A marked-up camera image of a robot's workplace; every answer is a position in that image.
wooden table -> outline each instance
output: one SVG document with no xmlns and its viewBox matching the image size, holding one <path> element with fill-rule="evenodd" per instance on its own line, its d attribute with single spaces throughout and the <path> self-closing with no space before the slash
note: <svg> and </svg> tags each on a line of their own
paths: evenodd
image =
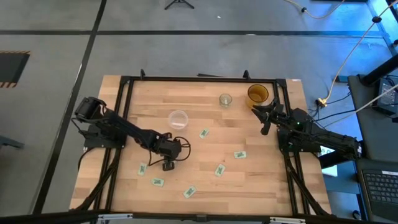
<svg viewBox="0 0 398 224">
<path fill-rule="evenodd" d="M 104 76 L 99 99 L 113 108 L 120 76 Z M 279 152 L 276 126 L 269 135 L 260 134 L 262 124 L 244 104 L 252 83 L 215 82 L 157 82 L 135 81 L 128 120 L 142 129 L 160 133 L 171 132 L 173 137 L 187 138 L 192 145 L 190 157 L 176 162 L 175 169 L 164 172 L 162 164 L 148 167 L 143 177 L 137 175 L 139 164 L 148 163 L 149 153 L 128 137 L 122 150 L 112 211 L 148 213 L 194 213 L 217 215 L 291 215 L 290 197 L 282 154 Z M 271 84 L 268 104 L 274 98 Z M 306 110 L 302 83 L 287 80 L 292 108 Z M 233 97 L 228 109 L 219 106 L 222 93 Z M 279 90 L 283 102 L 282 90 Z M 169 127 L 167 117 L 173 110 L 184 110 L 189 117 L 182 131 Z M 205 139 L 199 134 L 210 130 Z M 234 151 L 246 151 L 246 159 L 235 159 Z M 82 203 L 98 181 L 104 149 L 94 149 L 83 159 L 78 173 L 71 208 Z M 183 149 L 180 158 L 187 155 Z M 160 159 L 152 155 L 152 161 Z M 315 199 L 326 211 L 330 205 L 320 164 L 314 155 L 301 153 L 305 183 Z M 222 177 L 214 175 L 218 164 L 226 170 Z M 165 180 L 163 187 L 151 184 L 151 179 Z M 194 185 L 197 192 L 185 199 L 183 192 Z M 302 203 L 295 187 L 299 211 Z M 104 188 L 101 208 L 106 200 Z"/>
</svg>

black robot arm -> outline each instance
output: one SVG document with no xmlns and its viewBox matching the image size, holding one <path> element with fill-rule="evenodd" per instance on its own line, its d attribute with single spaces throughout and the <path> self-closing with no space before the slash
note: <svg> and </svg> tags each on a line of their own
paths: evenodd
<svg viewBox="0 0 398 224">
<path fill-rule="evenodd" d="M 97 98 L 84 98 L 75 111 L 76 120 L 93 124 L 98 127 L 98 133 L 82 131 L 87 138 L 101 138 L 118 142 L 126 134 L 133 137 L 143 149 L 164 156 L 163 170 L 174 169 L 173 161 L 181 152 L 181 142 L 171 139 L 171 133 L 160 134 L 151 129 L 141 129 L 120 117 L 113 110 L 107 109 L 104 101 Z"/>
<path fill-rule="evenodd" d="M 277 99 L 270 105 L 254 106 L 252 109 L 264 124 L 261 129 L 263 135 L 268 134 L 271 123 L 277 125 L 278 142 L 282 151 L 320 152 L 321 146 L 335 150 L 321 156 L 328 158 L 322 159 L 325 161 L 321 162 L 322 168 L 334 165 L 333 162 L 340 163 L 360 156 L 361 148 L 355 138 L 320 128 L 304 110 L 296 108 L 287 116 L 283 109 L 284 106 Z"/>
</svg>

desk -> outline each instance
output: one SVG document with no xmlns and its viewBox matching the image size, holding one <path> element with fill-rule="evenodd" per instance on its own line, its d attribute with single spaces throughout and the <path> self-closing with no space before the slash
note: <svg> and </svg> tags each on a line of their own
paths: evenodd
<svg viewBox="0 0 398 224">
<path fill-rule="evenodd" d="M 98 98 L 110 109 L 116 101 L 120 78 L 109 75 L 103 78 Z M 137 170 L 141 162 L 148 163 L 149 153 L 128 137 L 121 153 L 112 211 L 291 215 L 276 127 L 272 125 L 268 136 L 260 134 L 262 124 L 244 104 L 250 85 L 252 83 L 135 81 L 128 120 L 142 129 L 160 133 L 170 131 L 173 137 L 187 138 L 192 153 L 186 161 L 176 162 L 174 170 L 164 172 L 159 163 L 148 167 L 145 176 L 141 177 Z M 265 102 L 268 104 L 274 97 L 272 85 L 262 85 L 269 90 Z M 306 109 L 301 81 L 287 80 L 287 86 L 291 107 Z M 218 104 L 222 93 L 233 97 L 228 109 Z M 167 124 L 167 117 L 173 110 L 184 110 L 188 114 L 188 126 L 182 131 L 173 130 Z M 200 139 L 199 134 L 204 128 L 210 133 Z M 242 150 L 248 157 L 235 159 L 233 152 Z M 186 153 L 183 149 L 180 157 L 185 157 Z M 103 155 L 104 149 L 94 149 L 82 160 L 70 208 L 79 206 L 96 185 Z M 317 158 L 310 153 L 301 153 L 301 158 L 306 186 L 323 209 L 330 212 Z M 160 157 L 152 156 L 152 161 L 157 159 Z M 222 177 L 214 175 L 218 164 L 226 166 Z M 155 177 L 165 180 L 163 187 L 151 184 L 150 180 Z M 191 185 L 198 191 L 185 199 L 183 192 Z M 295 189 L 298 209 L 302 211 L 299 189 Z M 106 193 L 105 187 L 100 208 L 105 204 Z"/>
<path fill-rule="evenodd" d="M 362 85 L 357 76 L 348 77 L 348 84 L 355 109 L 374 98 L 374 87 Z M 357 117 L 365 144 L 365 156 L 378 161 L 397 162 L 398 124 L 373 109 L 362 110 Z"/>
</svg>

orange cup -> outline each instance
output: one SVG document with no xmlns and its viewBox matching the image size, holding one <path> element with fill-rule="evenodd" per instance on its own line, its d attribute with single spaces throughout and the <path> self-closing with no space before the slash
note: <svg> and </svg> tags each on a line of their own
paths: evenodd
<svg viewBox="0 0 398 224">
<path fill-rule="evenodd" d="M 246 97 L 246 104 L 249 108 L 253 105 L 262 105 L 268 99 L 268 90 L 260 84 L 254 84 L 248 89 L 248 96 Z"/>
</svg>

white cable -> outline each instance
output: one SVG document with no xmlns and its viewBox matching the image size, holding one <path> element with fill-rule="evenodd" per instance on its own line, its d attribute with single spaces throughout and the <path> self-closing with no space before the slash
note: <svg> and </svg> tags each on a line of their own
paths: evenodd
<svg viewBox="0 0 398 224">
<path fill-rule="evenodd" d="M 398 87 L 398 84 L 396 84 L 395 86 L 393 86 L 393 87 L 390 88 L 389 90 L 385 91 L 383 94 L 379 95 L 379 96 L 376 97 L 375 99 L 371 100 L 369 103 L 366 103 L 366 104 L 365 104 L 364 106 L 362 106 L 360 109 L 354 111 L 354 113 L 349 114 L 349 115 L 345 116 L 344 118 L 338 119 L 337 121 L 334 121 L 334 122 L 332 122 L 332 123 L 330 123 L 330 124 L 328 124 L 328 125 L 326 125 L 326 126 L 324 126 L 324 127 L 327 127 L 327 126 L 329 126 L 329 125 L 332 125 L 332 124 L 334 124 L 334 123 L 337 123 L 337 122 L 339 122 L 339 121 L 342 121 L 342 120 L 348 118 L 349 116 L 354 115 L 354 114 L 360 112 L 361 110 L 363 110 L 363 109 L 365 109 L 367 106 L 369 106 L 371 103 L 375 102 L 375 101 L 378 100 L 380 97 L 384 96 L 385 94 L 389 93 L 390 91 L 392 91 L 393 89 L 395 89 L 395 88 L 397 88 L 397 87 Z"/>
<path fill-rule="evenodd" d="M 380 15 L 378 17 L 381 17 L 391 6 L 393 6 L 395 3 L 397 3 L 398 0 L 395 0 L 393 3 L 391 3 L 385 10 L 383 10 Z M 355 47 L 352 49 L 352 51 L 348 54 L 348 56 L 346 57 L 346 59 L 344 60 L 343 64 L 340 66 L 339 70 L 337 71 L 335 78 L 333 79 L 333 82 L 331 83 L 331 87 L 330 87 L 330 91 L 328 96 L 325 99 L 321 99 L 323 100 L 321 103 L 326 104 L 326 101 L 330 98 L 331 96 L 331 91 L 333 89 L 333 85 L 336 82 L 336 79 L 338 77 L 338 75 L 340 74 L 340 72 L 342 71 L 343 67 L 345 66 L 347 60 L 349 59 L 349 57 L 351 56 L 351 54 L 353 54 L 354 50 L 358 47 L 358 45 L 362 42 L 362 40 L 365 38 L 366 34 L 368 34 L 368 32 L 371 30 L 371 28 L 375 25 L 375 23 L 373 22 L 372 25 L 369 27 L 369 29 L 363 34 L 363 36 L 361 37 L 361 39 L 358 41 L 358 43 L 355 45 Z"/>
<path fill-rule="evenodd" d="M 289 2 L 289 3 L 292 3 L 293 5 L 297 6 L 300 10 L 302 10 L 302 9 L 304 8 L 304 7 L 302 7 L 301 5 L 299 5 L 297 2 L 293 2 L 293 1 L 291 1 L 291 0 L 285 0 L 285 1 L 287 1 L 287 2 Z M 324 18 L 330 16 L 334 11 L 336 11 L 336 9 L 337 9 L 338 7 L 340 7 L 345 1 L 346 1 L 346 0 L 342 0 L 342 1 L 339 3 L 339 5 L 337 5 L 332 11 L 330 11 L 328 14 L 326 14 L 326 15 L 324 15 L 324 16 L 321 16 L 321 17 L 313 16 L 308 10 L 305 10 L 304 13 L 307 13 L 307 14 L 308 14 L 311 18 L 313 18 L 313 19 L 324 19 Z"/>
</svg>

